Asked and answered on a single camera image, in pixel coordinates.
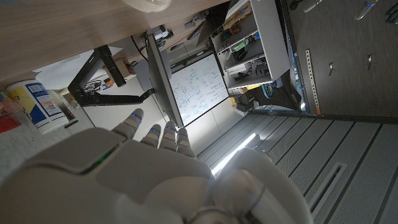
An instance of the black monitor arm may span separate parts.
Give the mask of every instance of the black monitor arm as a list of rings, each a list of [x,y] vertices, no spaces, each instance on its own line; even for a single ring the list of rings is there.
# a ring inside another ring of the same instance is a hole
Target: black monitor arm
[[[133,105],[144,102],[151,94],[155,93],[152,88],[147,90],[141,96],[128,95],[101,95],[95,91],[85,92],[84,89],[88,81],[93,77],[96,71],[102,66],[104,62],[109,73],[118,87],[126,84],[122,74],[116,66],[112,53],[107,45],[94,49],[94,53],[89,57],[87,62],[77,73],[77,76],[68,86],[70,94],[75,98],[80,106],[112,106],[112,105]]]

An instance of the wooden desk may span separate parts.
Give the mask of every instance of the wooden desk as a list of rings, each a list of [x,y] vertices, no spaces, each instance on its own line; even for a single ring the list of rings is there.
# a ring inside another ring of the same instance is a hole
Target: wooden desk
[[[158,13],[140,12],[121,0],[35,0],[0,7],[0,83],[223,2],[174,0]]]

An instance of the label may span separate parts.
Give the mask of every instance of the label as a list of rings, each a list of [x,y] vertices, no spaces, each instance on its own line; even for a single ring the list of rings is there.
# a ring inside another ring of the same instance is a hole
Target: label
[[[19,86],[8,92],[9,96],[16,101],[24,110],[26,116],[34,124],[36,128],[45,123],[47,117],[43,114],[36,102],[25,91],[22,86]]]
[[[49,116],[59,114],[61,112],[61,109],[55,104],[55,101],[50,95],[38,96],[37,101],[40,102]]]
[[[61,109],[41,83],[26,84],[25,86],[49,117],[62,113]]]

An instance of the white cabinet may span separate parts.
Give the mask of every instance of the white cabinet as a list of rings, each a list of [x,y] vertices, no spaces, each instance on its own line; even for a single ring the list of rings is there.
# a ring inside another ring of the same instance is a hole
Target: white cabinet
[[[221,41],[221,36],[212,38],[221,67],[224,71],[224,79],[228,89],[242,88],[249,85],[270,83],[278,79],[289,68],[289,58],[280,26],[276,4],[274,0],[240,0],[227,14],[226,21],[240,10],[248,1],[251,3],[252,12],[244,19],[241,19],[239,27],[241,31],[230,38]],[[254,40],[245,46],[245,54],[240,58],[233,57],[232,52],[242,40],[253,34],[259,33],[259,39]],[[254,73],[236,81],[238,74],[232,72],[241,67],[251,67],[250,64],[261,59],[266,63],[266,73]]]

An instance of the whiteboard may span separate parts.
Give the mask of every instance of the whiteboard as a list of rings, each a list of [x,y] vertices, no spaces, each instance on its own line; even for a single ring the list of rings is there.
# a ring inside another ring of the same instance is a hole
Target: whiteboard
[[[184,126],[228,97],[214,54],[173,73],[170,85]]]

